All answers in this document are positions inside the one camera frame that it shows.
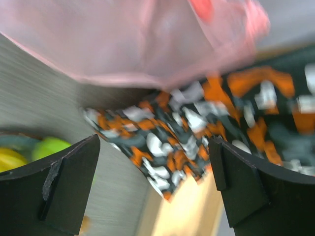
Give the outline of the brown fake longan bunch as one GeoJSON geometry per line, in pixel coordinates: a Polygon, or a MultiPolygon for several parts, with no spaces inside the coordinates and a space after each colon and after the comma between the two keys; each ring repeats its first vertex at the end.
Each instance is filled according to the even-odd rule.
{"type": "Polygon", "coordinates": [[[82,220],[82,224],[81,224],[81,227],[80,227],[80,231],[79,231],[79,236],[82,236],[84,233],[86,233],[89,228],[90,228],[90,225],[91,225],[91,220],[88,216],[84,216],[83,217],[83,220],[82,220]]]}

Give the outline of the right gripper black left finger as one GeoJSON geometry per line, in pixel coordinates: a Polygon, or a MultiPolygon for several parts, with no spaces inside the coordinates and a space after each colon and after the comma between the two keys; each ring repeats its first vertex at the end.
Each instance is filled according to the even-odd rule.
{"type": "Polygon", "coordinates": [[[100,152],[91,135],[0,175],[2,236],[79,234],[100,152]]]}

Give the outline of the green fake starfruit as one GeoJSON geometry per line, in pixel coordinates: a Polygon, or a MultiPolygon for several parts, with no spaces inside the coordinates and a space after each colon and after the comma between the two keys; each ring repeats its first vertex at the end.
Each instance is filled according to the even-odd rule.
{"type": "Polygon", "coordinates": [[[71,143],[65,140],[56,137],[46,137],[34,146],[34,149],[31,152],[31,159],[32,161],[37,161],[62,151],[70,146],[71,143]]]}

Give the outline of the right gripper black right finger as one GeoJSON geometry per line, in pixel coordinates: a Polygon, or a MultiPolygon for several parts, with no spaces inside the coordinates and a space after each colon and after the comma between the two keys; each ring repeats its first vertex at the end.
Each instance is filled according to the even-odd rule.
{"type": "Polygon", "coordinates": [[[313,236],[315,178],[272,164],[221,138],[209,157],[228,223],[237,236],[313,236]]]}

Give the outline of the yellow fake starfruit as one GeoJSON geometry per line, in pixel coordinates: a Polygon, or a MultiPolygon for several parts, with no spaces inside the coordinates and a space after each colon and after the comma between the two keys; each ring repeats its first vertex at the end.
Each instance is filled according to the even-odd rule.
{"type": "Polygon", "coordinates": [[[29,161],[26,159],[22,151],[10,149],[7,147],[0,148],[0,172],[10,171],[21,166],[27,165],[29,161]]]}

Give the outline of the pink plastic bag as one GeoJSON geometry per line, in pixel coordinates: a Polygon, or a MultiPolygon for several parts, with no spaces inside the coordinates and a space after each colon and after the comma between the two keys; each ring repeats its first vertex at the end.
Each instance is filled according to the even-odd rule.
{"type": "Polygon", "coordinates": [[[168,89],[236,67],[269,19],[254,0],[3,0],[0,32],[81,83],[168,89]]]}

